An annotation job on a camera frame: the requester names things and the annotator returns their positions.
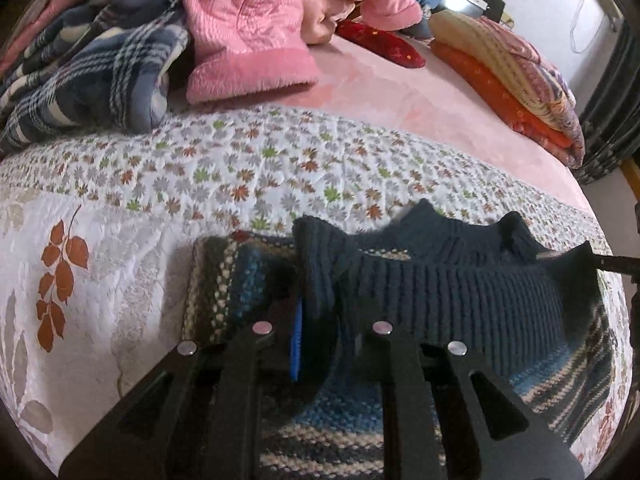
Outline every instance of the folded blanket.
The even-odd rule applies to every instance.
[[[571,167],[580,167],[584,137],[573,95],[558,70],[529,42],[491,20],[451,10],[434,14],[429,26],[436,40],[484,64],[527,110],[571,139]]]
[[[432,41],[430,48],[436,56],[458,72],[514,132],[529,137],[565,166],[570,168],[575,165],[571,140],[522,106],[487,67],[464,52],[438,40]]]
[[[145,133],[166,111],[166,70],[189,35],[181,0],[89,0],[47,27],[2,89],[15,108],[0,155],[89,126]]]
[[[259,478],[383,477],[380,392],[350,380],[350,345],[335,360],[328,344],[335,302],[357,297],[375,299],[385,319],[429,343],[455,338],[482,352],[571,443],[609,392],[609,328],[588,243],[538,261],[541,251],[517,213],[472,226],[424,200],[378,232],[349,236],[303,217],[293,238],[201,238],[183,335],[228,340],[270,305],[295,305],[302,290],[302,372],[327,378],[310,404],[272,392]],[[341,325],[340,341],[351,337]]]

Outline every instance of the floral quilt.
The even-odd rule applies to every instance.
[[[152,134],[32,146],[0,164],[0,397],[57,472],[179,342],[198,236],[286,234],[302,214],[368,230],[421,198],[473,223],[517,210],[550,248],[610,253],[590,213],[442,144],[317,111],[174,109]],[[572,448],[587,473],[631,379],[622,280],[600,278],[616,358]]]

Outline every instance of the dark blue knit sweater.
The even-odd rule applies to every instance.
[[[547,249],[518,213],[473,226],[426,200],[378,232],[347,235],[304,217],[293,234],[200,240],[191,280],[186,335],[200,342],[302,295],[302,373],[324,386],[308,404],[271,397],[264,478],[382,477],[380,393],[350,380],[345,351],[335,361],[335,305],[356,298],[373,298],[385,319],[429,343],[457,339],[484,354],[569,443],[606,399],[609,328],[588,243],[538,260]],[[352,336],[340,323],[338,339]]]

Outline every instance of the pink fleece cuff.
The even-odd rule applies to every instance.
[[[200,63],[191,73],[187,102],[193,105],[300,83],[315,83],[319,75],[311,53],[299,48],[215,56]]]
[[[415,0],[407,8],[396,12],[390,16],[382,16],[376,13],[376,8],[367,0],[360,6],[362,19],[367,25],[379,28],[380,30],[401,30],[411,27],[422,20],[422,8]]]

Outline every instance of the blue plaid blanket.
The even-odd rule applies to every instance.
[[[189,41],[182,0],[87,0],[25,49],[0,87],[0,156],[98,124],[151,131]]]

